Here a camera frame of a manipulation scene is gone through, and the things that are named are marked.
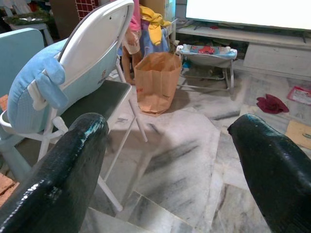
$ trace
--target baby high chair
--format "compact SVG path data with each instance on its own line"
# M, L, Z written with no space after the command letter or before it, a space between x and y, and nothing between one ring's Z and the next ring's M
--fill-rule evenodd
M37 53L15 78L7 111L0 116L0 125L7 133L42 141L40 160L49 143L55 144L68 131L67 125L78 116L87 112L100 113L111 129L120 107L128 100L134 118L105 178L98 179L99 186L119 211L122 206L105 182L135 120L147 142L142 123L129 99L131 86L125 82L117 58L117 49L128 28L133 7L132 0L117 0L101 6L87 15L68 39ZM114 68L122 83L105 80ZM9 160L13 174L18 174L22 180L28 170L23 170L21 163L14 160L15 154L2 153Z

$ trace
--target person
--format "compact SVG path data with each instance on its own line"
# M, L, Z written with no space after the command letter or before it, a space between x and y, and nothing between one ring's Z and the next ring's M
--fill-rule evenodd
M132 56L132 66L134 68L142 59L139 44L140 37L141 27L139 0L134 0L134 13L122 42L122 66L124 76L125 80L131 85L135 85L135 80L132 79L130 75L130 56Z

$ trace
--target high chair backrest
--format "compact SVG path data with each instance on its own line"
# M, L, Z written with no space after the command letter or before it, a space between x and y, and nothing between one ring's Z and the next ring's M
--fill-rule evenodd
M67 40L46 47L24 66L8 100L8 120L17 133L43 130L47 106L60 115L101 86L115 67L133 10L132 0L98 7Z

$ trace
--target shelf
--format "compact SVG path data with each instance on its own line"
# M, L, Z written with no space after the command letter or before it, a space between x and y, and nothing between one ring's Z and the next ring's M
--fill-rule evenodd
M194 28L195 26L193 25L185 28L180 28L176 30L176 33L245 41L257 44L289 47L295 49L311 50L311 38L306 38L307 43L304 43L302 37L295 37L295 36L248 32L232 28L211 29L209 27L198 27L196 30L194 30Z

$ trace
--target marble floor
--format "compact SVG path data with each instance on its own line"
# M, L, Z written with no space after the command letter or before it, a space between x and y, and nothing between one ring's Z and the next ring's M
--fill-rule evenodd
M166 113L158 117L140 115L149 142L142 141L135 125L107 180L124 210L117 212L96 187L81 233L270 232L248 189L226 129L245 113L262 117L281 133L291 119L310 123L311 108L286 96L293 86L311 88L311 82L242 71L235 75L234 96L221 91L177 89ZM283 100L290 112L263 113L256 106L256 98L266 93ZM136 100L135 89L131 98ZM127 105L110 133L102 175L131 118ZM311 157L310 150L303 150Z

